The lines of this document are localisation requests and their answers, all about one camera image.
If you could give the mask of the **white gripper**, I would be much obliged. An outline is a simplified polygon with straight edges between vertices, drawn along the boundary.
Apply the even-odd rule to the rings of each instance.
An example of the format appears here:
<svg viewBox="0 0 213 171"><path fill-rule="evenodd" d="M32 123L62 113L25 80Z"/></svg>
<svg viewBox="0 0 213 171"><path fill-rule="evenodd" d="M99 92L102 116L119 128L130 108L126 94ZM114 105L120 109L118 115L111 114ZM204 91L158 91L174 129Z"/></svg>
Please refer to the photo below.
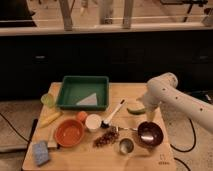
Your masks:
<svg viewBox="0 0 213 171"><path fill-rule="evenodd" d="M152 122L155 118L155 110L159 107L160 98L159 95L145 92L142 96L138 97L137 100L143 104L146 111L146 119L148 122Z"/></svg>

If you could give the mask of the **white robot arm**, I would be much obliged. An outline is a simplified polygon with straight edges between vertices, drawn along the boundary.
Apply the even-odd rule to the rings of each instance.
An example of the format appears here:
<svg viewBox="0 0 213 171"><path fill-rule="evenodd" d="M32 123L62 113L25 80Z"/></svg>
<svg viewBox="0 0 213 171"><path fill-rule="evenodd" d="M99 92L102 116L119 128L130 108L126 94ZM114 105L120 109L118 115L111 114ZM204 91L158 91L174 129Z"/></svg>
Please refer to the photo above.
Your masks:
<svg viewBox="0 0 213 171"><path fill-rule="evenodd" d="M148 80L146 92L138 98L146 110L153 112L161 102L167 103L196 121L213 134L213 105L176 89L178 79L167 72Z"/></svg>

